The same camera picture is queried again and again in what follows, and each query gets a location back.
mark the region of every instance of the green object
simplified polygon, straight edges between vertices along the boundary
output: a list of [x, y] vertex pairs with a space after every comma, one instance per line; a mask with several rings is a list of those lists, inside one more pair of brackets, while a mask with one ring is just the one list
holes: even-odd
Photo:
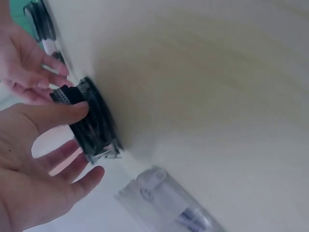
[[29, 34], [32, 34], [31, 27], [28, 24], [26, 17], [24, 16], [23, 8], [30, 0], [10, 0], [11, 16], [18, 25], [20, 25]]

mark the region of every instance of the clear plastic packaging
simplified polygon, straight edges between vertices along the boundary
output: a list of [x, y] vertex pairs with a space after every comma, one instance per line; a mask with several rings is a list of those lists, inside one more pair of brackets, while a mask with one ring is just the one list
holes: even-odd
[[220, 224], [166, 170], [154, 166], [115, 196], [150, 232], [224, 232]]

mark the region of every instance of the fingernail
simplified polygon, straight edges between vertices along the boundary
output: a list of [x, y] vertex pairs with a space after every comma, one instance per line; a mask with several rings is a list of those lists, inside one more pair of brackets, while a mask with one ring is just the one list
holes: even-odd
[[38, 87], [39, 87], [39, 88], [43, 88], [43, 89], [47, 89], [47, 88], [49, 88], [49, 83], [46, 82], [46, 81], [40, 81], [40, 82], [38, 83]]
[[73, 107], [74, 107], [75, 109], [84, 110], [84, 109], [87, 109], [87, 108], [88, 108], [88, 103], [85, 102], [85, 101], [82, 101], [82, 102], [79, 102], [79, 103], [73, 105]]

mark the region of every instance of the hand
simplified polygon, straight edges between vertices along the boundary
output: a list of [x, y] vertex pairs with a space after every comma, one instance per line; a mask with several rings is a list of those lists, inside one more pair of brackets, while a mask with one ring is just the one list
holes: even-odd
[[[56, 70], [56, 75], [42, 65]], [[66, 80], [66, 66], [50, 57], [39, 44], [17, 24], [0, 28], [0, 79], [17, 96], [32, 104], [51, 102], [49, 84], [72, 84]]]
[[87, 112], [85, 102], [74, 106], [17, 104], [0, 112], [0, 231], [21, 232], [54, 220], [99, 184], [102, 167], [74, 182], [87, 165], [83, 154], [56, 176], [49, 175], [78, 148], [74, 141], [38, 159], [31, 153], [39, 135], [75, 123]]

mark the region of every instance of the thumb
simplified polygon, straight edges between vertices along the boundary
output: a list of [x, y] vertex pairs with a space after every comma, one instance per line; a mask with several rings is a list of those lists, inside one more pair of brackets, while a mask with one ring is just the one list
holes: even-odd
[[11, 81], [20, 84], [24, 88], [49, 88], [49, 80], [47, 77], [29, 72], [18, 64], [14, 64], [13, 67], [10, 67], [8, 77]]
[[34, 141], [47, 130], [60, 125], [73, 124], [88, 113], [88, 104], [80, 102], [75, 105], [46, 104], [25, 105], [17, 104], [4, 110], [7, 117], [15, 117], [14, 124], [10, 127], [10, 133], [25, 146], [32, 147]]

